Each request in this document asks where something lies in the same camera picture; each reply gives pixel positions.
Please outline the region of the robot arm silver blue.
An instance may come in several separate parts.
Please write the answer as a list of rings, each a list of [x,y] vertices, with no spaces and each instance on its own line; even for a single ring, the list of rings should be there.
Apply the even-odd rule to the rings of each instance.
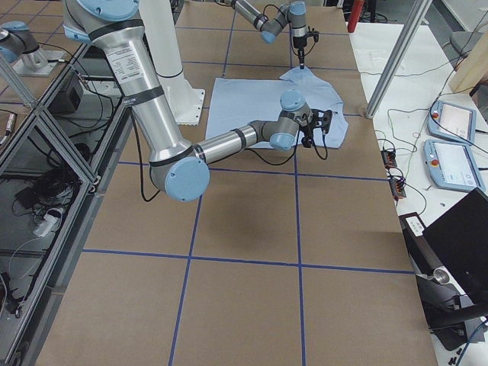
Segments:
[[[209,164],[256,143],[290,149],[300,131],[316,121],[304,96],[295,90],[280,98],[276,121],[255,120],[210,140],[193,144],[178,128],[171,108],[177,93],[165,96],[156,57],[169,51],[181,65],[175,23],[167,1],[64,1],[66,36],[101,49],[150,148],[152,183],[177,201],[199,198],[210,182]]]
[[[305,47],[310,37],[310,28],[306,21],[305,1],[295,1],[281,5],[277,14],[269,18],[248,1],[220,1],[230,5],[238,14],[243,16],[261,34],[266,43],[273,43],[280,32],[288,25],[291,27],[292,45],[297,51],[299,67],[305,67]]]

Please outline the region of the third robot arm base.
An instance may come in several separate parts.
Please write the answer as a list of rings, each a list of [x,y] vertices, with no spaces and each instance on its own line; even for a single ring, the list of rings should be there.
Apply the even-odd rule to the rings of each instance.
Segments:
[[[64,52],[43,49],[24,22],[10,21],[1,25],[1,55],[18,75],[48,76]]]

